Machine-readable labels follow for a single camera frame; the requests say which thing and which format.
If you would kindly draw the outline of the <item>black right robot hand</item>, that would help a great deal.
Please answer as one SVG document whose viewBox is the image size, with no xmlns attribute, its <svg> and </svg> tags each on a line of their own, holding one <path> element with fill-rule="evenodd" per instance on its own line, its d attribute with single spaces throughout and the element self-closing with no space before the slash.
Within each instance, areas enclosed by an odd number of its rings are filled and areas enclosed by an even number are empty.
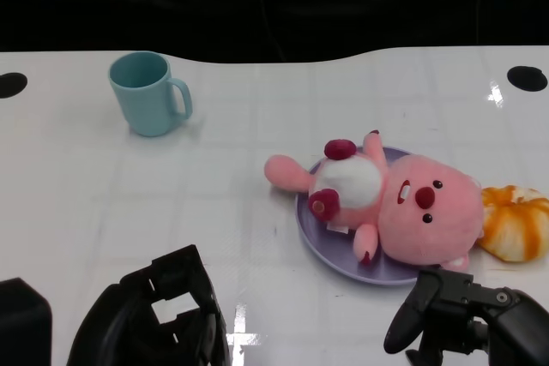
<svg viewBox="0 0 549 366">
<path fill-rule="evenodd" d="M 546 365 L 548 312 L 523 291 L 488 288 L 470 274 L 424 269 L 386 333 L 388 354 L 440 365 L 446 351 L 483 351 L 490 365 Z"/>
</svg>

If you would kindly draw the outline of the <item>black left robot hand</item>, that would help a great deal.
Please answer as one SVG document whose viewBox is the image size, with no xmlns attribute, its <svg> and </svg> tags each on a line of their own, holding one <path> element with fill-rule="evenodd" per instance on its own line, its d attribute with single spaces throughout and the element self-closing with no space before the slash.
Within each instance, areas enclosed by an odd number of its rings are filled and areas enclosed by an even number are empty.
<svg viewBox="0 0 549 366">
<path fill-rule="evenodd" d="M 226 323 L 194 244 L 109 285 L 87 312 L 70 365 L 229 365 Z"/>
</svg>

